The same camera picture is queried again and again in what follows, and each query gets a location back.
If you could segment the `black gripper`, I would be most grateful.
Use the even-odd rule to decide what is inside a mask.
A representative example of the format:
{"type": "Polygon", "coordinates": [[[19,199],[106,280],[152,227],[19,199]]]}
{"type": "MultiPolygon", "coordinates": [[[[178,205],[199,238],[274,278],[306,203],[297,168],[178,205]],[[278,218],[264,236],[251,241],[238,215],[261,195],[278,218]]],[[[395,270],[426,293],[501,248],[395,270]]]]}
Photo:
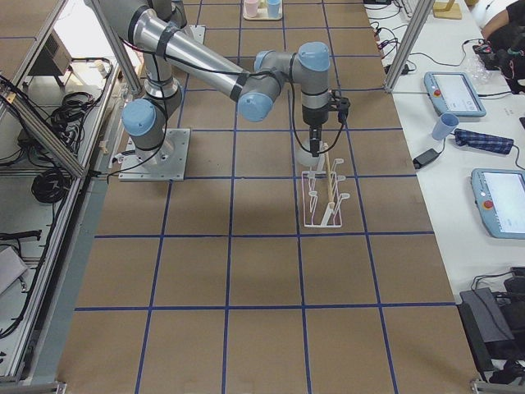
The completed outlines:
{"type": "Polygon", "coordinates": [[[303,105],[302,118],[303,122],[309,126],[309,152],[314,158],[318,158],[322,142],[322,125],[328,121],[329,109],[326,106],[309,108],[303,105]]]}

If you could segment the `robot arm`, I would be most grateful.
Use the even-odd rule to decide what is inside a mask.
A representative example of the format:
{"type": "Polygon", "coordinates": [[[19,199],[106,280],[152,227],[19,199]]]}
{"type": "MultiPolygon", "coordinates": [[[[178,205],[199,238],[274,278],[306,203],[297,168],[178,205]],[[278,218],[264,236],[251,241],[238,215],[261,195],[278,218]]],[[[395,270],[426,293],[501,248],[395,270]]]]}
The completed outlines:
{"type": "Polygon", "coordinates": [[[186,27],[187,18],[182,0],[152,0],[151,5],[161,20],[173,22],[180,28],[186,27]]]}
{"type": "Polygon", "coordinates": [[[262,51],[253,71],[247,71],[194,39],[186,29],[184,7],[172,1],[92,1],[109,30],[120,42],[143,55],[147,81],[145,96],[122,114],[125,129],[135,144],[139,165],[146,171],[167,169],[176,145],[162,130],[180,105],[180,86],[172,74],[176,66],[228,96],[246,120],[264,120],[285,83],[301,88],[303,120],[308,140],[299,147],[303,164],[314,167],[325,155],[322,126],[331,110],[329,49],[323,42],[308,42],[295,53],[262,51]]]}

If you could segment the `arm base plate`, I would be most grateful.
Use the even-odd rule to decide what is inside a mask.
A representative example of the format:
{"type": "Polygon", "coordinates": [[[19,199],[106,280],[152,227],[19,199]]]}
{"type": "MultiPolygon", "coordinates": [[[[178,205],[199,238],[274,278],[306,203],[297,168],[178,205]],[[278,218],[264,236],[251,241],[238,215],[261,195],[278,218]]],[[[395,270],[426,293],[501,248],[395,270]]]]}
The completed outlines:
{"type": "Polygon", "coordinates": [[[206,28],[204,25],[187,25],[186,34],[196,42],[203,44],[206,28]]]}
{"type": "Polygon", "coordinates": [[[163,146],[157,152],[136,151],[129,137],[126,148],[133,150],[121,160],[120,181],[183,181],[191,129],[167,129],[163,146]]]}

